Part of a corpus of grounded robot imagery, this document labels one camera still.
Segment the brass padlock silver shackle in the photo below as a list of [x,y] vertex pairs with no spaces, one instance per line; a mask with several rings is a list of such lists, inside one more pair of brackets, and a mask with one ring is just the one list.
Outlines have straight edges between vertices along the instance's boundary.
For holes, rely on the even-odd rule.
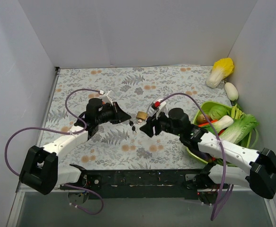
[[136,115],[136,119],[146,121],[153,112],[152,106],[153,104],[150,104],[145,112],[139,111]]

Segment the black headed key set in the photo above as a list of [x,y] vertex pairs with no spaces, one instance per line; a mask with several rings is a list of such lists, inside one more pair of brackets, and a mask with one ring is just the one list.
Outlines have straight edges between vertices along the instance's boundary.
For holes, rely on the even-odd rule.
[[135,133],[136,132],[136,126],[135,126],[134,122],[129,121],[129,125],[131,126],[132,132]]

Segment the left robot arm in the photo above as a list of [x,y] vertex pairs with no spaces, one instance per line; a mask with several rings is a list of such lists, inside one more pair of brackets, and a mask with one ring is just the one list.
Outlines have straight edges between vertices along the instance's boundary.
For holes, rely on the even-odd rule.
[[119,124],[130,120],[117,102],[104,103],[102,99],[89,100],[85,112],[79,115],[66,135],[42,147],[32,146],[26,155],[19,180],[41,194],[49,194],[54,187],[66,183],[76,189],[84,188],[87,183],[84,168],[70,164],[59,165],[59,161],[77,146],[87,142],[103,123]]

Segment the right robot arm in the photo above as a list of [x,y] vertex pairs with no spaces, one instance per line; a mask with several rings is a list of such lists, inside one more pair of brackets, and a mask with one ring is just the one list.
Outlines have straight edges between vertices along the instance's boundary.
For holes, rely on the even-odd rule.
[[140,130],[149,137],[162,131],[176,135],[189,150],[222,158],[233,165],[207,164],[199,174],[206,188],[217,183],[238,185],[266,199],[272,199],[276,193],[276,155],[270,149],[258,151],[219,140],[208,130],[192,124],[181,108],[173,108],[168,114],[154,114]]

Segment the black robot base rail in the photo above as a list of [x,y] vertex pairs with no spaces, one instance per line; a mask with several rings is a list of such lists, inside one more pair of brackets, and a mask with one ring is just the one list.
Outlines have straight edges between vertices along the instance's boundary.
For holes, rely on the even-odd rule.
[[200,169],[85,170],[77,183],[63,190],[82,187],[104,199],[184,198],[197,199],[199,190],[217,192],[218,185],[202,177]]

